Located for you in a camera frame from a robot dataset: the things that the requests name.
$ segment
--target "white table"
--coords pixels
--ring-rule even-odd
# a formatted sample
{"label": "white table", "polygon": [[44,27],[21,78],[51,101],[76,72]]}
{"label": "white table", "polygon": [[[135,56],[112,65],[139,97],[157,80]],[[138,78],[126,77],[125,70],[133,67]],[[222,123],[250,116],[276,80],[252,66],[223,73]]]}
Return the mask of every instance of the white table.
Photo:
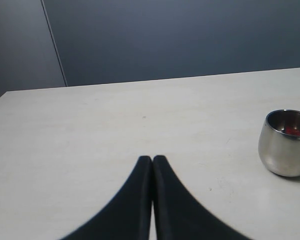
{"label": "white table", "polygon": [[138,156],[157,154],[236,230],[298,240],[300,178],[258,156],[266,114],[284,108],[300,110],[300,68],[7,92],[0,240],[63,237],[107,204]]}

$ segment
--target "gray wall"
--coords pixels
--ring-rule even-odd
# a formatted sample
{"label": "gray wall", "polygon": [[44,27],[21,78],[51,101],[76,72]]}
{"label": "gray wall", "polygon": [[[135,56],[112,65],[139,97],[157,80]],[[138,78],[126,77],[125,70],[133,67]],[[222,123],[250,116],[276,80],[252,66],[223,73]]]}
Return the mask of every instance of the gray wall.
{"label": "gray wall", "polygon": [[0,96],[63,86],[41,1],[0,0]]}
{"label": "gray wall", "polygon": [[44,0],[70,86],[300,67],[300,0]]}

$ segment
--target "metal cup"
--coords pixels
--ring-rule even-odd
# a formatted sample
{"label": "metal cup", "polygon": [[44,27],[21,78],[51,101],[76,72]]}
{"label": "metal cup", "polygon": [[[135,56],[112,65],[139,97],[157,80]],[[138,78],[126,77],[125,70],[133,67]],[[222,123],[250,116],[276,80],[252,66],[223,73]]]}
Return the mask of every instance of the metal cup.
{"label": "metal cup", "polygon": [[300,176],[300,111],[270,112],[263,124],[258,151],[271,172],[285,177]]}

